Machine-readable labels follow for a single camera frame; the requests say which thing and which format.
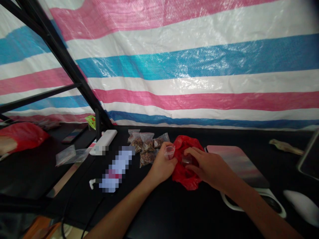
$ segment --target finger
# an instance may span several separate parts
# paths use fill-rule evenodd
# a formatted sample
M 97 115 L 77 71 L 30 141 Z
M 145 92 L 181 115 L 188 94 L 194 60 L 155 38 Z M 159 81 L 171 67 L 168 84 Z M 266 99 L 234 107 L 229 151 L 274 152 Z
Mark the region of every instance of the finger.
M 172 158 L 170 161 L 172 162 L 174 167 L 177 165 L 177 162 L 178 162 L 177 158 Z
M 164 150 L 166 149 L 166 147 L 167 147 L 167 146 L 171 146 L 171 145 L 173 145 L 173 143 L 171 143 L 171 142 L 164 142 L 164 143 L 162 143 L 162 146 L 160 147 L 160 151 L 163 151 L 163 152 L 164 152 Z
M 198 153 L 200 154 L 204 154 L 205 152 L 200 150 L 199 148 L 196 148 L 196 147 L 192 147 L 192 149 L 194 149 L 195 151 L 197 151 Z
M 198 153 L 196 150 L 194 150 L 193 148 L 188 148 L 188 149 L 185 149 L 184 150 L 184 155 L 187 155 L 187 154 L 191 154 L 195 157 L 195 159 L 199 159 L 201 157 L 201 154 Z
M 194 165 L 186 165 L 186 169 L 189 169 L 196 173 L 199 177 L 202 175 L 202 170 Z

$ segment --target black cable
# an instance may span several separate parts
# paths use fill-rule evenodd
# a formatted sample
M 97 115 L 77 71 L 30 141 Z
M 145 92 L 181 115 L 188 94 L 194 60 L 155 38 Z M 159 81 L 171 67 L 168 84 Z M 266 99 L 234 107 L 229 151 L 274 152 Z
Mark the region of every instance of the black cable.
M 102 202 L 103 202 L 104 199 L 105 199 L 105 197 L 101 198 L 101 200 L 100 200 L 99 203 L 97 204 L 97 206 L 96 206 L 94 212 L 92 213 L 90 219 L 88 220 L 87 224 L 86 224 L 85 227 L 84 227 L 84 230 L 83 230 L 83 232 L 82 232 L 81 239 L 83 239 L 83 236 L 84 236 L 85 231 L 87 230 L 87 228 L 88 228 L 89 224 L 91 223 L 91 221 L 92 221 L 92 219 L 93 219 L 93 217 L 94 217 L 96 211 L 98 210 L 99 206 L 102 204 Z
M 90 167 L 92 166 L 93 162 L 95 161 L 95 159 L 91 162 L 90 166 L 87 168 L 86 172 L 81 176 L 81 178 L 77 181 L 76 185 L 74 186 L 67 202 L 66 202 L 66 205 L 64 207 L 64 210 L 63 210 L 63 214 L 62 214 L 62 219 L 61 219 L 61 235 L 62 235 L 62 238 L 63 239 L 67 239 L 65 237 L 65 233 L 64 233 L 64 228 L 63 228 L 63 225 L 64 225 L 64 221 L 65 221 L 65 214 L 66 214 L 66 210 L 67 210 L 67 207 L 69 205 L 69 202 L 71 200 L 71 197 L 72 197 L 72 194 L 74 193 L 76 187 L 78 186 L 79 182 L 82 180 L 82 178 L 86 175 L 86 173 L 89 171 Z

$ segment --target white stripe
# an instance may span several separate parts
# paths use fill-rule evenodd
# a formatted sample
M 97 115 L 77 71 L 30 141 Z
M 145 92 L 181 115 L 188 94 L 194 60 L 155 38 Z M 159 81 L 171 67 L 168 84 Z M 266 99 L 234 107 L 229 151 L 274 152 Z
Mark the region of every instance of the white stripe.
M 0 65 L 0 80 L 61 67 L 51 52 L 43 53 L 25 58 L 22 61 Z
M 114 121 L 112 123 L 116 123 L 118 125 L 130 125 L 130 126 L 155 126 L 155 127 L 181 127 L 181 128 L 216 128 L 216 129 L 251 129 L 251 130 L 275 130 L 275 131 L 297 131 L 295 129 L 290 128 L 244 128 L 244 127 L 235 127 L 235 126 L 211 126 L 211 125 L 196 125 L 196 124 L 184 124 L 184 125 L 177 125 L 177 124 L 167 124 L 167 123 L 160 123 L 160 124 L 148 124 L 148 123 L 138 123 L 132 120 L 121 119 Z M 299 130 L 310 130 L 314 131 L 315 129 L 319 128 L 319 125 L 311 125 Z
M 2 5 L 0 5 L 0 22 L 0 38 L 5 38 L 13 30 L 25 26 L 23 22 Z
M 57 89 L 57 88 L 60 88 L 60 87 L 61 86 L 59 86 L 59 87 L 51 87 L 51 88 L 41 88 L 41 89 L 35 89 L 35 90 L 24 91 L 24 92 L 19 92 L 19 93 L 11 93 L 11 94 L 7 94 L 7 95 L 1 95 L 0 96 L 0 102 L 2 104 L 6 104 L 6 103 L 10 103 L 10 102 L 13 102 L 13 101 L 16 101 L 16 100 L 20 100 L 20 99 L 23 99 L 23 98 L 34 96 L 34 95 L 37 95 L 37 94 L 40 94 L 40 93 L 43 93 L 43 92 L 46 92 L 46 91 L 54 90 L 54 89 Z M 79 90 L 78 89 L 72 89 L 72 90 L 65 91 L 65 92 L 62 92 L 60 94 L 51 96 L 49 98 L 68 97 L 68 96 L 77 96 L 77 95 L 81 95 Z
M 309 1 L 282 0 L 155 29 L 120 31 L 96 40 L 70 40 L 67 45 L 74 59 L 83 59 L 154 54 L 318 32 L 316 11 Z
M 46 2 L 49 8 L 66 8 L 70 10 L 82 7 L 84 1 L 85 0 L 41 0 L 41 2 Z
M 81 115 L 81 114 L 94 114 L 91 107 L 77 107 L 77 108 L 45 108 L 42 110 L 26 110 L 26 111 L 9 111 L 5 113 L 6 116 L 34 116 L 42 115 L 48 116 L 51 114 L 61 114 L 61 115 Z
M 149 91 L 155 95 L 186 95 L 312 92 L 319 90 L 318 79 L 319 70 L 305 70 L 150 81 L 131 77 L 88 78 L 88 82 L 93 89 L 126 89 Z
M 107 111 L 123 111 L 128 113 L 144 114 L 149 116 L 160 115 L 173 119 L 218 119 L 218 120 L 317 120 L 319 109 L 297 109 L 286 111 L 261 110 L 164 110 L 156 106 L 142 106 L 131 103 L 113 102 L 104 103 Z

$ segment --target computer mouse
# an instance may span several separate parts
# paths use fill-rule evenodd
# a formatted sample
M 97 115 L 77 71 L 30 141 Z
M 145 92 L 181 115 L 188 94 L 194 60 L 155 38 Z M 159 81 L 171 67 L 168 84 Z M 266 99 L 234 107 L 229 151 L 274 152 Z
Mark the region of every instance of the computer mouse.
M 319 208 L 310 198 L 290 190 L 284 190 L 283 194 L 306 222 L 319 227 Z

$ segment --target right hand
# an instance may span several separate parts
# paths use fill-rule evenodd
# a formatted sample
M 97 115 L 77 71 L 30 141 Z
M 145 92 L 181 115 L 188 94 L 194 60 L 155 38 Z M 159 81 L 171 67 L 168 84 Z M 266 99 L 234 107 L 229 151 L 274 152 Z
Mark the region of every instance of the right hand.
M 213 188 L 228 195 L 232 186 L 240 178 L 231 170 L 228 164 L 218 154 L 206 153 L 196 147 L 184 150 L 184 155 L 191 154 L 198 162 L 199 167 L 187 165 L 201 180 Z

